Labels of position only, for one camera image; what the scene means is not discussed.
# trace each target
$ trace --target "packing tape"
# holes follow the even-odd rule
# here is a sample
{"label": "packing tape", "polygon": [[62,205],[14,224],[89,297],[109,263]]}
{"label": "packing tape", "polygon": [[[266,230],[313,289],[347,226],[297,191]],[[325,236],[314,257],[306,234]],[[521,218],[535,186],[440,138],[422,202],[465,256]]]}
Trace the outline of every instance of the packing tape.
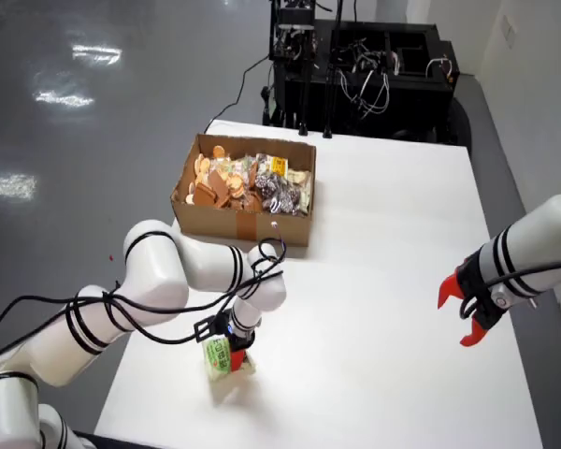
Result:
{"label": "packing tape", "polygon": [[237,213],[237,238],[241,240],[257,240],[255,213]]}

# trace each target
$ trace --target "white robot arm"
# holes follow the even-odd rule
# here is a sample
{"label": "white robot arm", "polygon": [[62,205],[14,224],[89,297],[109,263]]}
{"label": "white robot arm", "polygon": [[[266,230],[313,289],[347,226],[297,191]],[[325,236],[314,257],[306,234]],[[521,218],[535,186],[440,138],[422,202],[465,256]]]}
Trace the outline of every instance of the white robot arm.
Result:
{"label": "white robot arm", "polygon": [[[77,305],[66,304],[62,317],[0,355],[0,448],[51,447],[52,442],[62,449],[81,449],[82,442],[55,410],[44,405],[38,409],[35,377],[54,386],[70,383],[137,324],[151,326],[177,316],[185,308],[189,286],[237,293],[233,311],[215,316],[229,320],[224,333],[239,349],[252,344],[262,311],[277,309],[286,297],[277,267],[281,260],[266,243],[244,254],[235,247],[186,238],[176,222],[171,227],[150,220],[129,231],[123,253],[126,276],[119,288],[82,288]],[[116,304],[105,300],[110,295]]]}
{"label": "white robot arm", "polygon": [[560,283],[561,195],[557,195],[470,255],[440,286],[439,309],[449,296],[463,299],[460,316],[472,316],[472,331],[461,344],[473,346],[511,306],[528,301],[534,305],[535,296]]}

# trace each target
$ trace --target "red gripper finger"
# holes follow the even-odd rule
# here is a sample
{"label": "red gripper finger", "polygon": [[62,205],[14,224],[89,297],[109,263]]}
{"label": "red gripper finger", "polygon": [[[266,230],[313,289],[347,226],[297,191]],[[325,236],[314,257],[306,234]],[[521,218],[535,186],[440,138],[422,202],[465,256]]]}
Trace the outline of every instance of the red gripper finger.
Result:
{"label": "red gripper finger", "polygon": [[447,302],[448,297],[458,297],[459,299],[464,298],[464,294],[461,291],[459,282],[457,282],[457,271],[445,279],[440,285],[439,289],[439,309]]}
{"label": "red gripper finger", "polygon": [[237,371],[241,368],[243,358],[245,357],[245,350],[240,349],[231,353],[231,372]]}
{"label": "red gripper finger", "polygon": [[478,343],[486,335],[486,330],[480,326],[480,324],[472,318],[471,320],[471,334],[466,335],[461,341],[459,341],[463,346],[469,347]]}

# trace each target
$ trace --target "cardboard box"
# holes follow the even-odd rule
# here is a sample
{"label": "cardboard box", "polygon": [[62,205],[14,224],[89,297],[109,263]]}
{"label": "cardboard box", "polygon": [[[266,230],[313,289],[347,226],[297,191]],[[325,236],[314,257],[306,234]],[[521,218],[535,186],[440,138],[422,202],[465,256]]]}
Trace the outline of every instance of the cardboard box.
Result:
{"label": "cardboard box", "polygon": [[[306,217],[282,213],[248,212],[245,210],[214,209],[185,203],[189,184],[195,181],[194,162],[198,154],[212,156],[214,146],[222,145],[226,154],[238,159],[246,154],[266,153],[289,160],[294,170],[311,172],[311,200]],[[199,134],[189,151],[180,180],[172,192],[170,202],[183,234],[256,240],[277,237],[271,222],[279,224],[280,233],[289,245],[308,246],[309,229],[314,214],[316,180],[316,147],[306,143],[268,138],[235,138]]]}

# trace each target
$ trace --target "green snack package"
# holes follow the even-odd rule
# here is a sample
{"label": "green snack package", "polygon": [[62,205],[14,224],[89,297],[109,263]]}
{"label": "green snack package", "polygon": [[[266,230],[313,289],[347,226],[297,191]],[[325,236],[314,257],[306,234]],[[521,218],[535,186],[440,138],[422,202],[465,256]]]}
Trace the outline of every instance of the green snack package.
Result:
{"label": "green snack package", "polygon": [[[208,378],[215,382],[231,373],[231,348],[226,337],[202,341],[204,363]],[[255,366],[247,351],[239,371],[255,372]]]}

